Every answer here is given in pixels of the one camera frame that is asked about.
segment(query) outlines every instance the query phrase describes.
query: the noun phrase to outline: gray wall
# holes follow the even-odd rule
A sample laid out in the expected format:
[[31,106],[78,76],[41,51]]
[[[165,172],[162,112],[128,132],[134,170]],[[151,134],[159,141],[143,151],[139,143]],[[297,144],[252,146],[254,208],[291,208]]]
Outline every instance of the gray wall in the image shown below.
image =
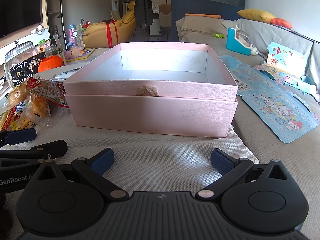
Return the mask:
[[79,25],[81,19],[90,23],[110,19],[110,0],[61,0],[65,31],[70,24]]
[[245,8],[268,11],[292,24],[292,29],[320,41],[320,0],[245,0]]

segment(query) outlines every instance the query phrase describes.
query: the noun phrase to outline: open pink cardboard box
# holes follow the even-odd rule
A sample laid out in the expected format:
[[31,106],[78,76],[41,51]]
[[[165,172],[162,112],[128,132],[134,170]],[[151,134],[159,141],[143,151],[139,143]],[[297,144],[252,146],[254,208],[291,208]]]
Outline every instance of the open pink cardboard box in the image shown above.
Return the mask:
[[[143,85],[159,97],[137,96]],[[238,86],[208,45],[122,43],[64,82],[77,125],[143,133],[225,137]]]

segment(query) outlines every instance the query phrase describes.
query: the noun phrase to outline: black tv screen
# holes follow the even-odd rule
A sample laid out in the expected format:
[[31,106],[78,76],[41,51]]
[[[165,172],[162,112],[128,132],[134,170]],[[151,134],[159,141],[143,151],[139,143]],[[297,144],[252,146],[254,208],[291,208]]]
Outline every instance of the black tv screen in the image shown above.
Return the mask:
[[41,0],[0,0],[0,38],[41,22]]

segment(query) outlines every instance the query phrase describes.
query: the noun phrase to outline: yellow armchair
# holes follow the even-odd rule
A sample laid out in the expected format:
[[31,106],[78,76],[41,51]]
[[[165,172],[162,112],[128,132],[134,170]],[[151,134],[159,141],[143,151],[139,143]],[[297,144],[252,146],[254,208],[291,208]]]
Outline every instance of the yellow armchair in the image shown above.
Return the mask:
[[[115,24],[110,24],[110,32],[112,38],[112,46],[118,43],[128,42],[134,30],[137,27],[137,22],[134,17],[133,8],[135,1],[127,3],[129,11],[121,18],[121,20],[116,20]],[[116,39],[116,30],[118,33],[118,42]],[[85,31],[82,37],[84,46],[86,48],[108,48],[109,42],[107,37],[107,24],[93,23]]]

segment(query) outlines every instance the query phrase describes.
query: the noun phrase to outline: doorway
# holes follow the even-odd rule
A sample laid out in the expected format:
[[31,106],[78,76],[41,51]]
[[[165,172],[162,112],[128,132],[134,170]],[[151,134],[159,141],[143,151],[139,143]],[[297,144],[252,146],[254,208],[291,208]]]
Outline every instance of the doorway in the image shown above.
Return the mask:
[[122,0],[119,0],[119,15],[120,15],[121,18],[123,17]]

